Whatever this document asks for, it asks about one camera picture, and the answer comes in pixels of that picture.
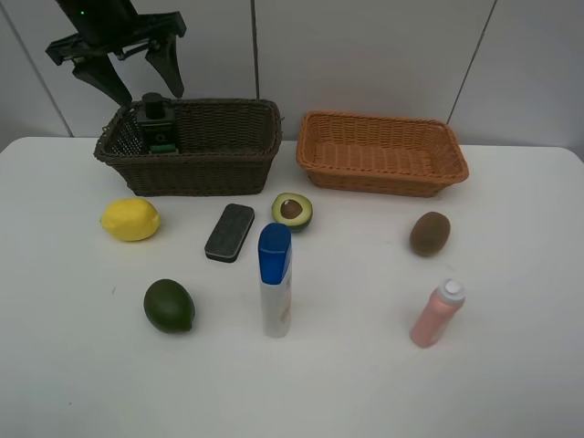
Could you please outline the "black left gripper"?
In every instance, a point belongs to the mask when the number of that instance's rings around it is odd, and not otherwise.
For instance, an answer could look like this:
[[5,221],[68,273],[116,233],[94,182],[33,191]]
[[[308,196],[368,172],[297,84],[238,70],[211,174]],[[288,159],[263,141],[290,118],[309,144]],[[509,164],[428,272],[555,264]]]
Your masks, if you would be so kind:
[[124,60],[147,50],[146,60],[169,91],[175,98],[183,96],[176,37],[185,35],[186,24],[180,12],[140,15],[132,2],[123,0],[58,0],[57,4],[77,33],[49,44],[46,53],[54,63],[77,59],[73,69],[77,79],[128,106],[132,96],[107,55]]

